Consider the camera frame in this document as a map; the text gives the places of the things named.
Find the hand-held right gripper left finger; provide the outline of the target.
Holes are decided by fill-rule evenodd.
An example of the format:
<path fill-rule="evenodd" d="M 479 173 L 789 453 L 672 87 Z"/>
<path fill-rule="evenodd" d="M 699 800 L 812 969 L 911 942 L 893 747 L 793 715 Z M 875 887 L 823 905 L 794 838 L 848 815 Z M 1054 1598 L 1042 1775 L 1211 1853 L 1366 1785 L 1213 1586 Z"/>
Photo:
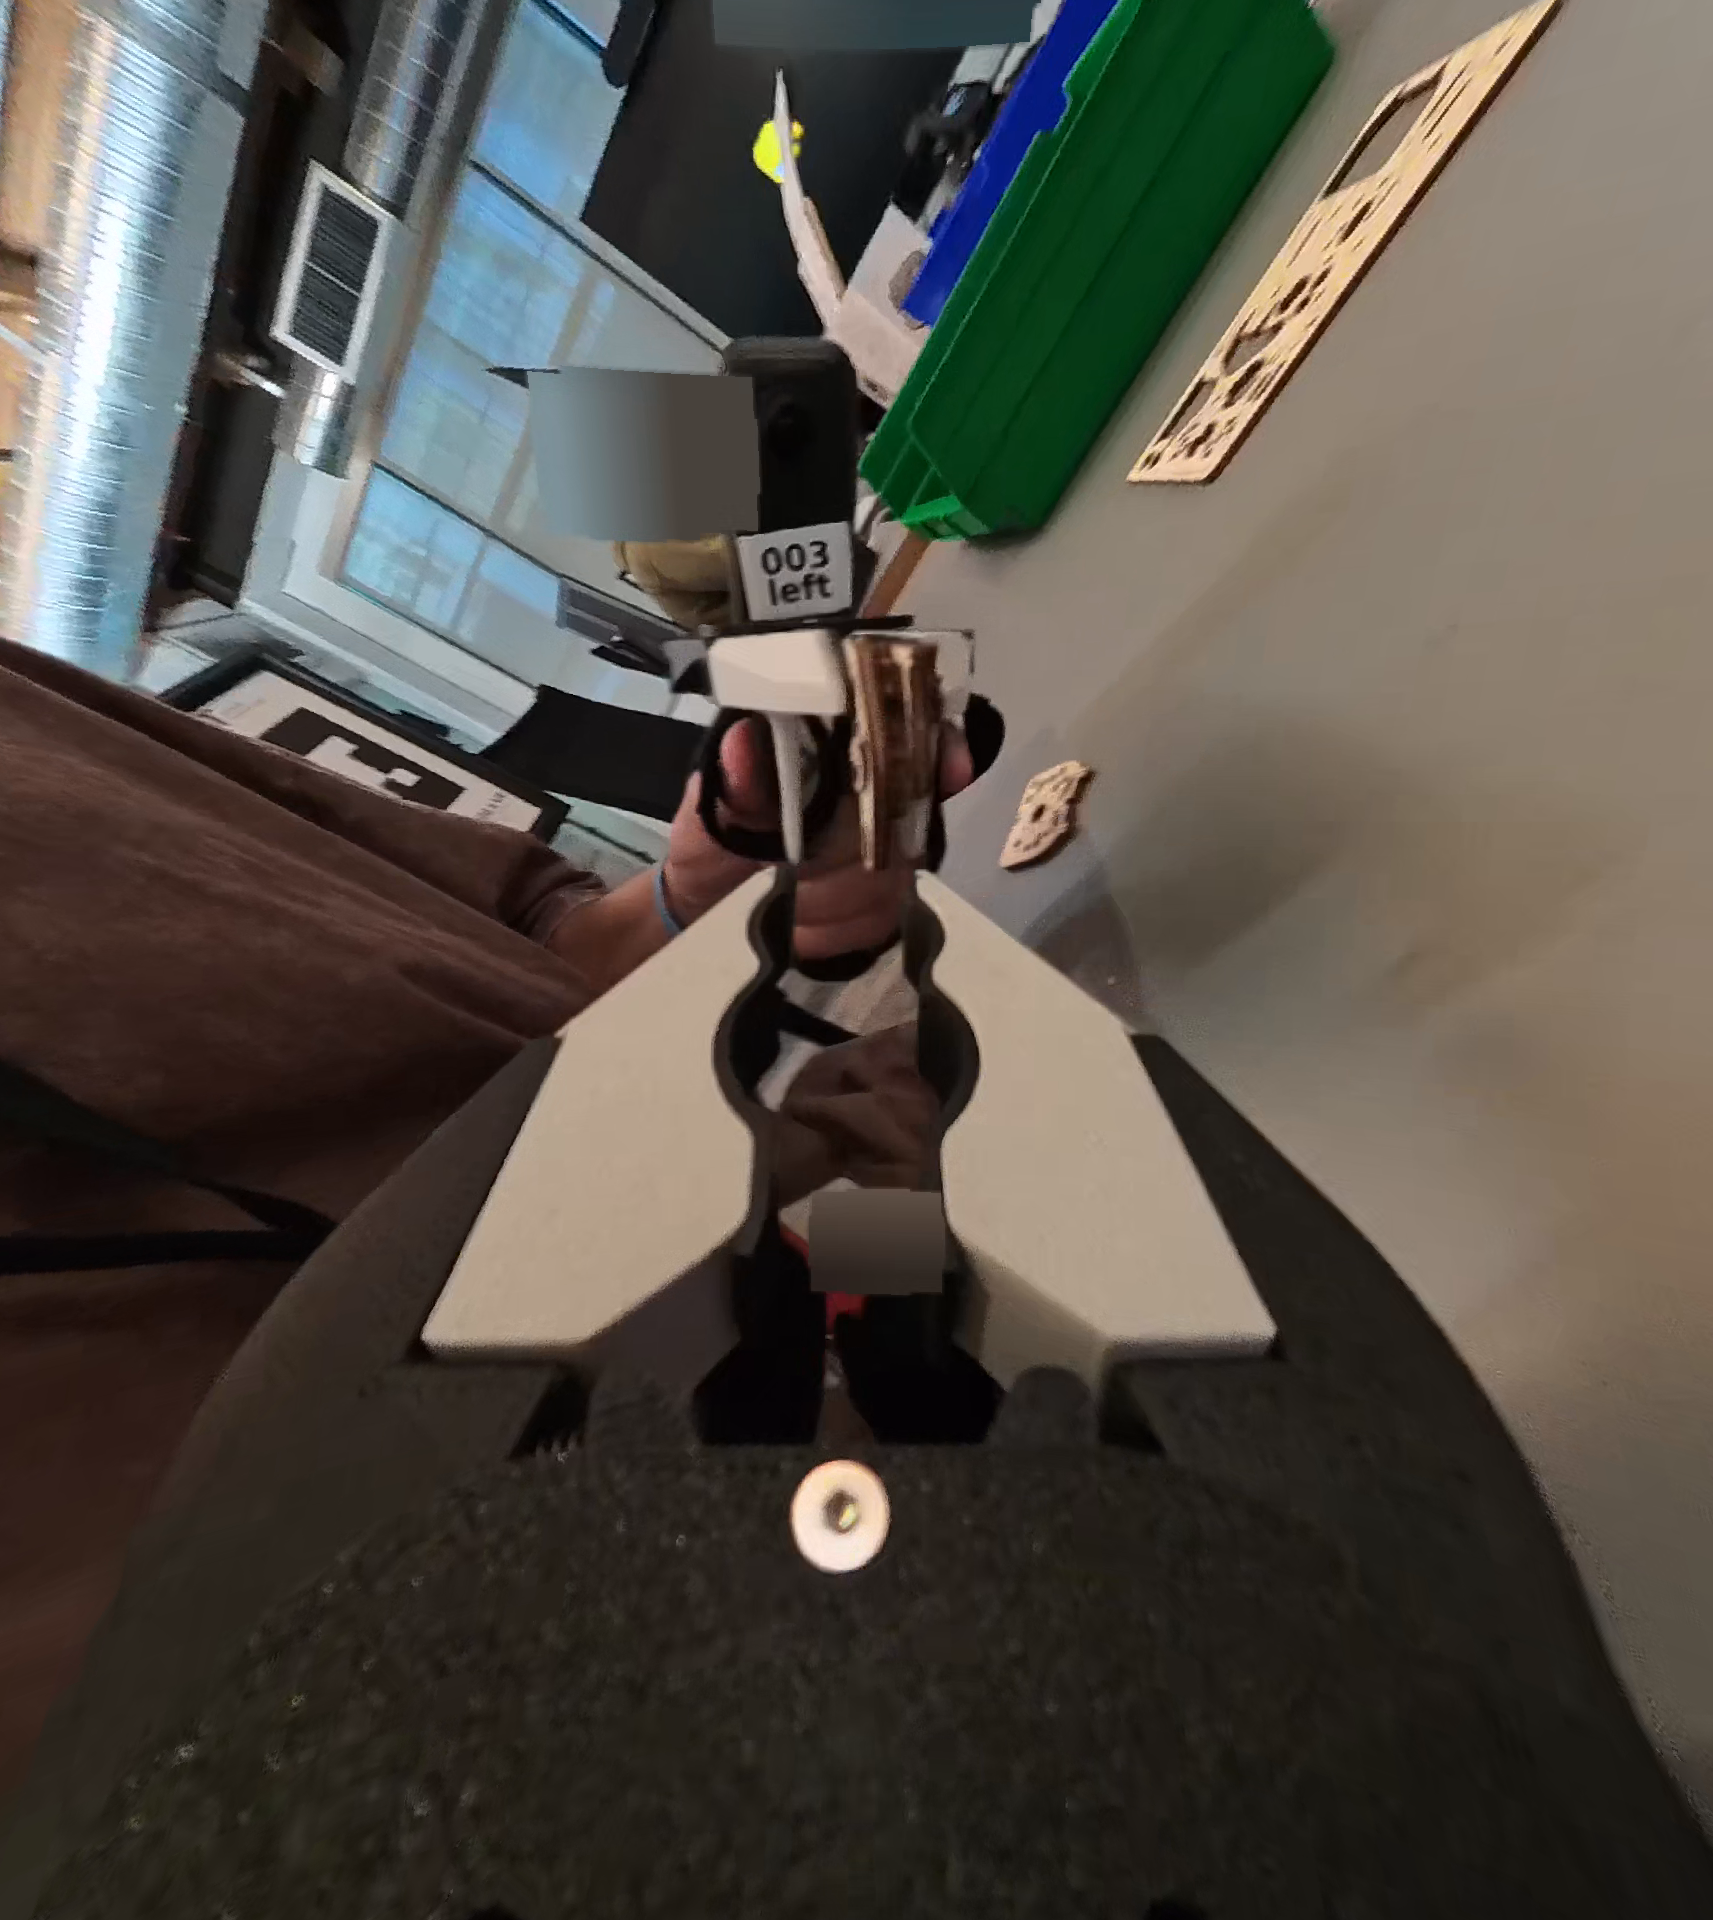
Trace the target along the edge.
<path fill-rule="evenodd" d="M 769 1216 L 769 1117 L 725 1028 L 773 982 L 762 871 L 571 1021 L 429 1310 L 439 1363 L 711 1371 Z"/>

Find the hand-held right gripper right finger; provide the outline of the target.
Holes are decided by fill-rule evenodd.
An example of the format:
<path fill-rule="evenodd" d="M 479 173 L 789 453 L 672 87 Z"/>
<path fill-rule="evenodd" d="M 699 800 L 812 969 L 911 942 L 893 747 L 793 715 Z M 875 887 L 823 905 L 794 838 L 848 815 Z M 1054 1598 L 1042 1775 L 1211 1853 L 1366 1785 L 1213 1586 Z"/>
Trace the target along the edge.
<path fill-rule="evenodd" d="M 1276 1320 L 1151 1073 L 1148 1038 L 941 877 L 917 877 L 930 1043 L 957 1051 L 938 1184 L 962 1347 L 1000 1385 L 1265 1357 Z"/>

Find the wooden laser-cut model part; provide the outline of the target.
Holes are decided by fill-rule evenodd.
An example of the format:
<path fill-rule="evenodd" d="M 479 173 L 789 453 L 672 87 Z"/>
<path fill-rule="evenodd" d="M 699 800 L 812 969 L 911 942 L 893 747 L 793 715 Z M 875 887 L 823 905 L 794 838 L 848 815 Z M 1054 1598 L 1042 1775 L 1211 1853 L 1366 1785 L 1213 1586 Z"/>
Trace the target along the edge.
<path fill-rule="evenodd" d="M 943 680 L 938 645 L 903 633 L 844 638 L 851 790 L 867 870 L 926 856 L 938 807 Z"/>

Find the wooden base plate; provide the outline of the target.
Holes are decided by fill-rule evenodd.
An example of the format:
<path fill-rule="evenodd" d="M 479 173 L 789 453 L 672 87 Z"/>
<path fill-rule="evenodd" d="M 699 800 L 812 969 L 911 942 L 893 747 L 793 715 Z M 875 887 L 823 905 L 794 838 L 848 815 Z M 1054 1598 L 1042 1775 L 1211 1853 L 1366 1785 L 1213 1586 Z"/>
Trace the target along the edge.
<path fill-rule="evenodd" d="M 1057 763 L 1025 782 L 998 865 L 1006 871 L 1029 870 L 1061 852 L 1080 828 L 1092 782 L 1093 770 L 1081 762 Z"/>

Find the person's left hand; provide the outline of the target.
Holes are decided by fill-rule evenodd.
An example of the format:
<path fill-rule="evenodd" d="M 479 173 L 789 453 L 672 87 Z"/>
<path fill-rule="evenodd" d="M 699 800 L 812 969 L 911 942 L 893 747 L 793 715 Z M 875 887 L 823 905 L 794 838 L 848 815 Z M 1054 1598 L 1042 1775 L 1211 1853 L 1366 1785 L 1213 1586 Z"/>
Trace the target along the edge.
<path fill-rule="evenodd" d="M 728 807 L 721 816 L 744 828 L 774 828 L 777 794 L 769 737 L 757 721 L 731 729 L 721 749 Z M 739 887 L 757 865 L 725 852 L 701 824 L 699 779 L 676 811 L 669 846 L 669 877 L 676 912 L 693 924 Z M 877 954 L 900 935 L 913 865 L 871 871 L 862 859 L 859 812 L 844 795 L 834 822 L 814 841 L 794 871 L 790 960 L 823 969 L 859 954 Z"/>

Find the white paper carton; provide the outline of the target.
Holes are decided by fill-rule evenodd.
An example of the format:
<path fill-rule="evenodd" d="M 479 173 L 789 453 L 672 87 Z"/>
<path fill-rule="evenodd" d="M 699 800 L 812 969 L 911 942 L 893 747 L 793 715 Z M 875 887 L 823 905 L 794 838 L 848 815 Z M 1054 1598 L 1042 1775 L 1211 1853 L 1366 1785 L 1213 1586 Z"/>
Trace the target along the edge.
<path fill-rule="evenodd" d="M 773 120 L 782 135 L 794 120 L 780 70 L 773 84 Z M 888 410 L 930 335 L 930 328 L 900 309 L 926 256 L 928 232 L 886 202 L 855 272 L 844 277 L 820 212 L 804 190 L 796 158 L 785 155 L 785 180 L 777 190 L 794 250 L 794 275 L 821 323 L 821 337 L 844 353 L 864 398 Z"/>

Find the blue plastic bin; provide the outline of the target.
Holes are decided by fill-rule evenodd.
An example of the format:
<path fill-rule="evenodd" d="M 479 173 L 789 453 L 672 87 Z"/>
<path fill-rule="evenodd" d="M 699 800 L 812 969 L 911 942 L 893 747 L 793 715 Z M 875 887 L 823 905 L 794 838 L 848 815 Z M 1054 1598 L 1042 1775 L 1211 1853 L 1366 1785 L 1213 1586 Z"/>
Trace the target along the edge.
<path fill-rule="evenodd" d="M 1049 32 L 1025 51 L 958 192 L 936 217 L 922 266 L 900 302 L 913 323 L 936 325 L 1028 152 L 1041 135 L 1059 128 L 1068 77 L 1112 8 L 1113 3 L 1063 3 Z"/>

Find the green plastic bin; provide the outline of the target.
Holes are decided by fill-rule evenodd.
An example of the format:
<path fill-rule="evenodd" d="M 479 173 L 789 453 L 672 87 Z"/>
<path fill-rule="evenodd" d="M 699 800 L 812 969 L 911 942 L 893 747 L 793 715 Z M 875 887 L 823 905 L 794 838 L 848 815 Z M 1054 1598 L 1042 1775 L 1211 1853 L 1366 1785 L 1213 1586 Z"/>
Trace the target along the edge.
<path fill-rule="evenodd" d="M 1302 3 L 1110 8 L 868 442 L 901 529 L 1046 524 L 1332 62 Z"/>

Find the black and white marker board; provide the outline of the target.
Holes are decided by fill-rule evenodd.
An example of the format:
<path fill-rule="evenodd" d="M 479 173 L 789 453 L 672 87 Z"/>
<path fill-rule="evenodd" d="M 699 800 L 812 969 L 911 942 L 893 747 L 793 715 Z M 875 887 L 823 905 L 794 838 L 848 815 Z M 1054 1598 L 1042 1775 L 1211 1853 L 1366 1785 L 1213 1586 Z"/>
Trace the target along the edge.
<path fill-rule="evenodd" d="M 408 715 L 251 645 L 158 693 L 178 713 L 276 747 L 363 792 L 552 843 L 571 805 L 515 778 Z"/>

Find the white air vent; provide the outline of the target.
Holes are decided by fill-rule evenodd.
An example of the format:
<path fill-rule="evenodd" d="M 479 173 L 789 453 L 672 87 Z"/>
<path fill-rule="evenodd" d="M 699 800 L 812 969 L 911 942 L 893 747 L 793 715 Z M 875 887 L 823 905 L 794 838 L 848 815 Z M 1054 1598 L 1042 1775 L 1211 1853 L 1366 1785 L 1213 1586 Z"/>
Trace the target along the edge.
<path fill-rule="evenodd" d="M 311 161 L 267 335 L 298 361 L 353 384 L 399 221 Z"/>

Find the laser-cut wooden sheet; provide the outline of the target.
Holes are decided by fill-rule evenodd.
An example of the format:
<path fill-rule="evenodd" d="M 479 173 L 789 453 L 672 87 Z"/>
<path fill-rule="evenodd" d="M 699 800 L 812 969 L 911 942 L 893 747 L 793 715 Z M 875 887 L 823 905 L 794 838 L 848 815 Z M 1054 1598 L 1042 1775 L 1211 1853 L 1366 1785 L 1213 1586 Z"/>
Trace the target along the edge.
<path fill-rule="evenodd" d="M 1559 8 L 1510 12 L 1380 98 L 1131 464 L 1133 488 L 1220 477 Z"/>

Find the corrugated silver duct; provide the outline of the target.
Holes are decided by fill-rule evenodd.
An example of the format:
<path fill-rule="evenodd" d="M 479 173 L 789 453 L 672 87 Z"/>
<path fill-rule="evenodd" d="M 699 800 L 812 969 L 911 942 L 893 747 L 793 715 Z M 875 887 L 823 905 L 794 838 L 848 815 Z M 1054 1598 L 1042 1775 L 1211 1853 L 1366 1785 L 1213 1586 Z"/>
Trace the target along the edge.
<path fill-rule="evenodd" d="M 381 4 L 341 153 L 314 166 L 324 210 L 353 204 L 352 225 L 371 230 L 349 358 L 298 357 L 276 421 L 278 451 L 330 480 L 361 475 L 377 451 L 509 12 L 509 3 Z"/>

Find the silver air duct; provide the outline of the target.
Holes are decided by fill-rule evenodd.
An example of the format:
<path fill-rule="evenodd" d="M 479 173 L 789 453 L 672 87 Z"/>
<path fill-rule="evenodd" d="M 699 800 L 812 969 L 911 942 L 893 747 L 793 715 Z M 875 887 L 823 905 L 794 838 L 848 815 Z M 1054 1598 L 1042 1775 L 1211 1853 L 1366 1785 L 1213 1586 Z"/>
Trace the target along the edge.
<path fill-rule="evenodd" d="M 22 294 L 0 230 L 0 630 L 134 661 L 266 4 L 71 4 Z M 0 3 L 4 91 L 28 4 Z"/>

